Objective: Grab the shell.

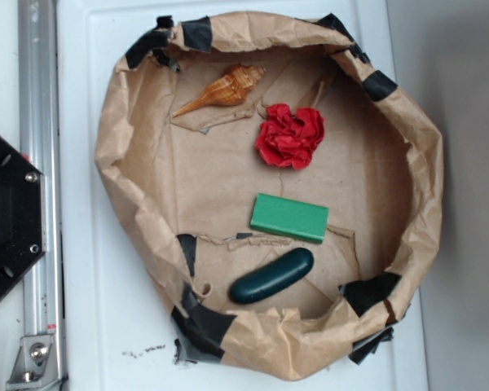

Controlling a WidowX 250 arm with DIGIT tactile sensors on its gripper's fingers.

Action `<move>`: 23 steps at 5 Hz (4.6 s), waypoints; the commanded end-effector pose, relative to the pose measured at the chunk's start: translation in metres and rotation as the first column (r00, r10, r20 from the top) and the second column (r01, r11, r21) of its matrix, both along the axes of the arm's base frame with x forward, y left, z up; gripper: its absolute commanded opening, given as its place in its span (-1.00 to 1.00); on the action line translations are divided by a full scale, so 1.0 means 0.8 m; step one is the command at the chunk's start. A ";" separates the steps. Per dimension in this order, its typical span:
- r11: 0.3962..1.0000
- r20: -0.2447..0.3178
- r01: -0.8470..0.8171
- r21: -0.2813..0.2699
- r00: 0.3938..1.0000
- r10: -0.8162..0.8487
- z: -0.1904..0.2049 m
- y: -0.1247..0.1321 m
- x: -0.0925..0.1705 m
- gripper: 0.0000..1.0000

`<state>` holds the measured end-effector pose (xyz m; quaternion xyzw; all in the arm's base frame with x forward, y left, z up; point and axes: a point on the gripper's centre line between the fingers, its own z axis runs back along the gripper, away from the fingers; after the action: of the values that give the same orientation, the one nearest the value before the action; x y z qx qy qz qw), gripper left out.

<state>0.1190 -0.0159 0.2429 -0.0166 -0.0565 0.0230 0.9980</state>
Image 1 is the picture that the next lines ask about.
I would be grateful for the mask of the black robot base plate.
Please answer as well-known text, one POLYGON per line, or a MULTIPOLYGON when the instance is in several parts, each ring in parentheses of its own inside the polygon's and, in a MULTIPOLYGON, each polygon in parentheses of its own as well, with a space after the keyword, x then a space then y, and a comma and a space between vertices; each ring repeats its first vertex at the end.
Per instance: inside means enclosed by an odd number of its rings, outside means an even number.
POLYGON ((43 180, 0 136, 0 301, 45 253, 43 180))

